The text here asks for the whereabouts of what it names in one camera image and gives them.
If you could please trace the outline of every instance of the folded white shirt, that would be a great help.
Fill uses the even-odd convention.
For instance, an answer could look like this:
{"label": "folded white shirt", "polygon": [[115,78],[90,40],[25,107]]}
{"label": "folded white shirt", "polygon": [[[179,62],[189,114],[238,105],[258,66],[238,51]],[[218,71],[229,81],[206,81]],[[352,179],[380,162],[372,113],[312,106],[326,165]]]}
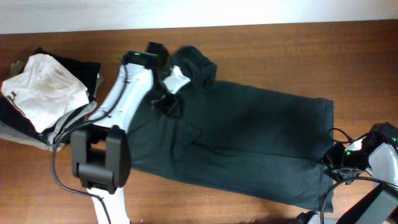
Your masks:
{"label": "folded white shirt", "polygon": [[65,113],[88,104],[86,86],[53,57],[29,57],[24,72],[2,83],[1,93],[35,127],[51,127]]}

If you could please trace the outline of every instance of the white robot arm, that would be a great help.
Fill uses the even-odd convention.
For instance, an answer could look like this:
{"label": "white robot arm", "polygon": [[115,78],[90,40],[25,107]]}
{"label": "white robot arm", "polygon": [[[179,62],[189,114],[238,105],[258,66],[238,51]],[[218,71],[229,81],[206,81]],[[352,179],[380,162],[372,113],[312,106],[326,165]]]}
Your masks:
{"label": "white robot arm", "polygon": [[[73,175],[93,197],[98,223],[130,223],[124,206],[123,186],[131,169],[127,131],[141,101],[146,99],[166,115],[181,99],[174,95],[190,79],[174,66],[170,76],[161,80],[169,56],[161,44],[151,42],[146,52],[128,52],[122,58],[119,76],[100,108],[90,116],[86,129],[72,132]],[[106,150],[91,148],[104,140]]]}
{"label": "white robot arm", "polygon": [[302,213],[293,224],[383,223],[398,206],[398,129],[389,124],[375,124],[363,138],[331,147],[322,162],[337,184],[350,184],[362,171],[375,181],[374,189],[349,209],[341,218],[323,218],[315,212]]}

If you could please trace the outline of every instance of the black cable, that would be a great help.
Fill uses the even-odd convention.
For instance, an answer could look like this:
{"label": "black cable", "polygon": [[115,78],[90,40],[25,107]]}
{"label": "black cable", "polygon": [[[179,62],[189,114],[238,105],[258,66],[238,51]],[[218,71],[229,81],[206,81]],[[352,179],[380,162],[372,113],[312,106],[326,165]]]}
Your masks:
{"label": "black cable", "polygon": [[347,181],[351,181],[351,180],[367,180],[367,181],[371,181],[371,182],[376,182],[379,184],[388,184],[391,185],[392,187],[395,187],[396,190],[398,189],[398,185],[389,183],[387,181],[384,180],[380,180],[380,179],[376,179],[376,178],[372,178],[372,177],[348,177],[342,181],[339,181],[337,183],[335,183],[331,189],[328,191],[328,193],[326,194],[325,199],[323,199],[323,203],[322,203],[322,207],[321,207],[321,214],[320,214],[320,219],[321,219],[321,224],[325,223],[325,207],[326,207],[326,201],[328,199],[328,197],[330,196],[330,194],[341,184],[347,182]]}
{"label": "black cable", "polygon": [[91,125],[91,124],[93,124],[93,123],[95,123],[95,122],[97,122],[97,121],[99,121],[99,120],[101,120],[101,119],[104,119],[104,118],[107,117],[107,115],[109,115],[109,114],[112,112],[112,110],[116,107],[116,105],[118,104],[119,100],[121,99],[121,97],[122,97],[122,95],[123,95],[123,93],[124,93],[124,90],[126,89],[126,85],[127,85],[127,75],[128,75],[128,72],[127,72],[127,67],[126,67],[126,65],[125,65],[124,62],[123,62],[123,67],[124,67],[124,71],[126,72],[126,76],[125,76],[124,82],[123,82],[123,83],[124,83],[124,84],[123,84],[123,88],[122,88],[122,90],[121,90],[121,92],[120,92],[118,98],[116,99],[115,103],[112,105],[111,109],[110,109],[109,111],[105,112],[105,113],[104,113],[102,116],[100,116],[99,118],[86,121],[86,122],[80,124],[80,125],[77,126],[77,127],[74,127],[74,128],[68,129],[68,130],[65,130],[62,134],[60,134],[57,138],[55,138],[55,142],[54,142],[54,144],[53,144],[53,146],[52,146],[52,157],[51,157],[51,171],[52,171],[52,175],[53,175],[53,177],[54,177],[54,179],[55,179],[55,182],[58,184],[58,186],[60,186],[63,190],[69,191],[69,192],[71,192],[71,193],[75,193],[75,194],[80,194],[80,195],[84,195],[84,196],[88,196],[88,197],[97,198],[97,199],[99,200],[99,202],[101,202],[102,207],[104,208],[104,212],[105,212],[106,218],[108,219],[109,224],[111,224],[111,218],[110,218],[110,216],[109,216],[108,209],[106,209],[106,205],[105,205],[105,203],[104,203],[104,201],[103,201],[103,198],[101,198],[100,196],[95,195],[95,194],[90,194],[90,193],[88,193],[88,192],[82,192],[82,191],[80,191],[80,190],[71,189],[71,188],[69,188],[69,187],[66,187],[65,185],[63,185],[63,184],[60,182],[60,180],[59,180],[59,178],[58,178],[58,176],[57,176],[57,172],[56,172],[56,170],[55,170],[55,156],[56,156],[56,154],[57,154],[57,147],[58,147],[58,145],[60,144],[60,142],[61,142],[66,136],[69,136],[72,132],[74,132],[74,131],[76,131],[76,130],[79,130],[79,129],[81,129],[81,128],[87,127],[88,125]]}
{"label": "black cable", "polygon": [[[339,141],[339,140],[336,140],[336,139],[332,138],[332,137],[330,136],[330,132],[331,132],[332,130],[336,130],[336,131],[339,131],[339,132],[341,132],[342,134],[344,134],[344,135],[346,136],[346,138],[348,139],[348,141]],[[329,137],[331,140],[333,140],[334,142],[342,143],[342,144],[353,143],[353,142],[354,142],[354,140],[353,140],[347,133],[345,133],[343,130],[341,130],[340,128],[331,128],[331,129],[329,129],[329,130],[328,130],[328,137]]]}

